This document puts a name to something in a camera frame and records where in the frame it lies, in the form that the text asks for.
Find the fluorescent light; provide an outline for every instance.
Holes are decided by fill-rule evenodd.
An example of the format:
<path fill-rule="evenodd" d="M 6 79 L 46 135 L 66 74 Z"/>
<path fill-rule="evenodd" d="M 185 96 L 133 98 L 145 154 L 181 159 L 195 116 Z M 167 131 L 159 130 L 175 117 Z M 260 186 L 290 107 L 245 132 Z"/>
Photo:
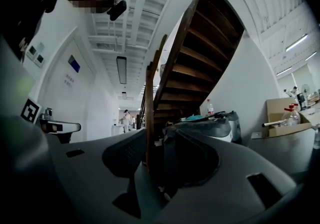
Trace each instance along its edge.
<path fill-rule="evenodd" d="M 288 69 L 286 69 L 285 71 L 282 71 L 282 72 L 280 72 L 279 74 L 276 74 L 276 75 L 279 76 L 279 75 L 283 74 L 284 72 L 287 72 L 287 71 L 290 70 L 290 69 L 292 69 L 292 66 L 289 67 Z"/>
<path fill-rule="evenodd" d="M 116 57 L 116 65 L 118 67 L 120 84 L 125 85 L 127 83 L 127 58 Z"/>
<path fill-rule="evenodd" d="M 308 34 L 304 34 L 298 41 L 288 46 L 285 51 L 290 51 L 293 47 L 296 47 L 298 44 L 300 44 L 302 41 L 304 41 L 308 37 Z"/>
<path fill-rule="evenodd" d="M 305 59 L 305 61 L 309 60 L 312 56 L 316 55 L 317 52 L 314 52 L 311 56 Z"/>

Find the water bottle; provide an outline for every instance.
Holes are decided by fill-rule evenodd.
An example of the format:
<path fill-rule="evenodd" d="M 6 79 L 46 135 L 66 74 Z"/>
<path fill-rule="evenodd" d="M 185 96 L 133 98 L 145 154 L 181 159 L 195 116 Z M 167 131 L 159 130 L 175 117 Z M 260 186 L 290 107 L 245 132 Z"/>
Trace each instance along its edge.
<path fill-rule="evenodd" d="M 207 109 L 208 109 L 208 116 L 213 115 L 214 112 L 214 106 L 212 105 L 212 103 L 210 102 L 210 99 L 207 99 L 208 103 L 207 103 Z"/>
<path fill-rule="evenodd" d="M 293 106 L 290 106 L 289 108 L 285 108 L 285 113 L 282 116 L 283 122 L 281 123 L 281 126 L 296 126 L 300 124 L 299 121 L 299 114 L 297 111 L 293 109 Z"/>
<path fill-rule="evenodd" d="M 298 118 L 298 125 L 299 125 L 299 124 L 301 124 L 301 117 L 300 117 L 300 115 L 299 115 L 299 113 L 298 113 L 297 108 L 298 108 L 298 104 L 290 104 L 290 105 L 289 105 L 289 109 L 293 109 L 293 113 L 297 116 L 297 118 Z"/>
<path fill-rule="evenodd" d="M 315 136 L 313 148 L 315 150 L 320 149 L 320 123 L 315 127 Z"/>

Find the wooden handrail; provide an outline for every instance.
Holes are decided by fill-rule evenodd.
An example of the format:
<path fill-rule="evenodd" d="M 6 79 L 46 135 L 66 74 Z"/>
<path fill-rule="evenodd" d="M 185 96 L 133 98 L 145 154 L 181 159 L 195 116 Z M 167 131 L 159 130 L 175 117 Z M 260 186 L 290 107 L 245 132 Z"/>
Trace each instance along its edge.
<path fill-rule="evenodd" d="M 160 43 L 160 47 L 159 47 L 158 50 L 155 51 L 155 54 L 154 54 L 154 57 L 153 57 L 153 62 L 150 63 L 151 68 L 150 68 L 150 73 L 149 73 L 148 79 L 151 79 L 152 81 L 154 80 L 154 77 L 155 77 L 155 74 L 156 74 L 156 71 L 157 71 L 157 68 L 158 68 L 159 60 L 160 60 L 160 57 L 161 57 L 161 53 L 162 53 L 162 50 L 163 50 L 163 48 L 165 46 L 167 37 L 168 37 L 167 34 L 165 34 L 162 37 L 162 40 L 161 40 L 161 43 Z M 143 97 L 142 97 L 142 102 L 141 102 L 141 107 L 140 107 L 140 113 L 139 113 L 139 121 L 137 121 L 137 129 L 141 128 L 142 120 L 143 120 L 144 114 L 145 114 L 145 108 L 146 108 L 146 88 L 144 88 L 144 92 L 143 92 Z"/>

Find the cardboard box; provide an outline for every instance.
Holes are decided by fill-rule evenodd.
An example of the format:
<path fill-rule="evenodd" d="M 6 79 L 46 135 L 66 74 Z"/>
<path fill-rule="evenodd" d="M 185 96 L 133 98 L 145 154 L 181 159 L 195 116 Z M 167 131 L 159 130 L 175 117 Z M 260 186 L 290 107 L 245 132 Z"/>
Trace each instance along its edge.
<path fill-rule="evenodd" d="M 268 115 L 268 122 L 276 122 L 282 119 L 282 116 L 285 113 L 285 108 L 289 108 L 290 104 L 295 104 L 296 101 L 294 98 L 275 98 L 268 99 L 266 101 L 266 112 Z M 304 117 L 304 115 L 300 114 L 301 124 L 294 126 L 284 126 L 284 127 L 276 127 L 269 129 L 269 137 L 277 137 L 287 134 L 293 134 L 297 132 L 301 132 L 307 129 L 312 128 L 311 123 Z"/>

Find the door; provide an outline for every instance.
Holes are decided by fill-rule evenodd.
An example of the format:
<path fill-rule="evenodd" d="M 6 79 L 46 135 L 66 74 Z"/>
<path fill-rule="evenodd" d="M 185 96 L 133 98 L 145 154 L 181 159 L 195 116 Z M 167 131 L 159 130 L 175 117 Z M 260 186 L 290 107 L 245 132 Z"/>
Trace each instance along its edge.
<path fill-rule="evenodd" d="M 81 124 L 81 130 L 72 134 L 71 143 L 87 139 L 88 100 L 93 80 L 93 71 L 72 39 L 52 68 L 41 97 L 42 106 L 52 108 L 53 120 Z"/>

